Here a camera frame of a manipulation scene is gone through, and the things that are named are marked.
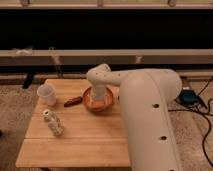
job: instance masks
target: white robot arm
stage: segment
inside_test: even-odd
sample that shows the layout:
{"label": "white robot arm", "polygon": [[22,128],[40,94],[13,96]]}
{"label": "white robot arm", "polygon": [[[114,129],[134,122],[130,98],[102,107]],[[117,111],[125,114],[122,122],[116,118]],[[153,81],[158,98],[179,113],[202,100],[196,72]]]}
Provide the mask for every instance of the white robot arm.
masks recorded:
{"label": "white robot arm", "polygon": [[87,73],[91,99],[105,100],[106,85],[120,86],[120,105],[133,171],[182,171],[167,110],[181,91],[178,74],[169,69],[111,72],[106,64]]}

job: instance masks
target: plastic bottle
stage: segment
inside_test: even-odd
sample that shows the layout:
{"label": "plastic bottle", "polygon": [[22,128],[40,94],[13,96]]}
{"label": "plastic bottle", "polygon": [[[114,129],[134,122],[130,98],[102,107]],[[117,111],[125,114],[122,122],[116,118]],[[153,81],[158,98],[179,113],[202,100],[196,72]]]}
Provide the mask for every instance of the plastic bottle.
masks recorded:
{"label": "plastic bottle", "polygon": [[49,109],[43,111],[44,121],[48,124],[48,127],[55,136],[59,136],[63,133],[63,127],[59,118]]}

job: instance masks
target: paper cup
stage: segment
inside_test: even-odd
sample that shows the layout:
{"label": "paper cup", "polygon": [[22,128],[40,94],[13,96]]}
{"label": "paper cup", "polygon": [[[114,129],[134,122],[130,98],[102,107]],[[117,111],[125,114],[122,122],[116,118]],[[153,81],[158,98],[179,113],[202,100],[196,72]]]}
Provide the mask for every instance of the paper cup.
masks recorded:
{"label": "paper cup", "polygon": [[39,86],[37,95],[42,98],[48,106],[53,106],[56,103],[55,89],[50,84]]}

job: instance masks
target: black wall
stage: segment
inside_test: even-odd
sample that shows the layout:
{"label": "black wall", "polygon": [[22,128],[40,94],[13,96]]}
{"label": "black wall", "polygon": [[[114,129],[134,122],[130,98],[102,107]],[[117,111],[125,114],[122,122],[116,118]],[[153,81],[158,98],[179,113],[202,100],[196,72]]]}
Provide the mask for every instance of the black wall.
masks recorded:
{"label": "black wall", "polygon": [[213,10],[0,10],[0,50],[213,48]]}

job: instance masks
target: wooden table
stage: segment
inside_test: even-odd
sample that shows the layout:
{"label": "wooden table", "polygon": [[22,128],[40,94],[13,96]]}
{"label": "wooden table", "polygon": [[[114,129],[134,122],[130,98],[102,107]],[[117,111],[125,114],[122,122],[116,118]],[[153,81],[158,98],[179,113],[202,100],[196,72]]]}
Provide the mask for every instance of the wooden table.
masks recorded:
{"label": "wooden table", "polygon": [[[39,99],[32,115],[17,167],[129,167],[129,156],[124,126],[118,104],[118,88],[114,105],[101,115],[87,111],[83,104],[64,108],[70,98],[82,96],[90,86],[83,79],[48,79],[54,85],[57,104],[48,107]],[[57,114],[64,133],[56,138],[43,121],[42,112],[49,108]]]}

